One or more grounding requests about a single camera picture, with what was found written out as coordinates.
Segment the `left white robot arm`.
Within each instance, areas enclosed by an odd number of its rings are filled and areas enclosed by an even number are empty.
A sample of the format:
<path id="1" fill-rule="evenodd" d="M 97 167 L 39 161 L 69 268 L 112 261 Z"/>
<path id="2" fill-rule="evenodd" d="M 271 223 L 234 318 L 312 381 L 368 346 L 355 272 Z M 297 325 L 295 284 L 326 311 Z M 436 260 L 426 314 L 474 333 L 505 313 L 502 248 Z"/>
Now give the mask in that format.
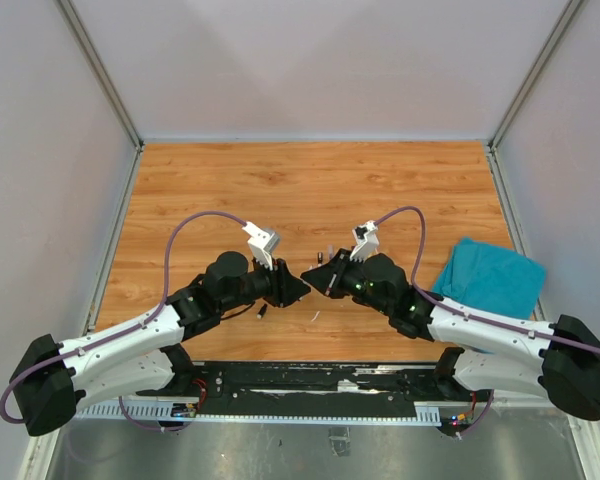
<path id="1" fill-rule="evenodd" d="M 284 260 L 266 268 L 229 251 L 164 304 L 135 318 L 74 339 L 35 339 L 11 377 L 27 433 L 51 433 L 113 398 L 187 393 L 199 381 L 183 342 L 219 326 L 230 310 L 259 300 L 285 308 L 309 291 Z"/>

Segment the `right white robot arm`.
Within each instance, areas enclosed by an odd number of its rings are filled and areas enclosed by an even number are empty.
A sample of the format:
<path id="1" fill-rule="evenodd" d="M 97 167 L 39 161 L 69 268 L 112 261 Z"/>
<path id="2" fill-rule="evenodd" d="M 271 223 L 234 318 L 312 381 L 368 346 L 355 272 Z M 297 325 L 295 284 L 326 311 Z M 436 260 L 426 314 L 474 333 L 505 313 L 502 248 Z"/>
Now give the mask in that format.
<path id="1" fill-rule="evenodd" d="M 600 420 L 600 340 L 578 318 L 555 322 L 494 315 L 410 284 L 384 254 L 352 261 L 342 250 L 302 273 L 320 294 L 369 307 L 399 334 L 449 346 L 433 375 L 435 392 L 502 390 L 548 399 L 561 411 Z"/>

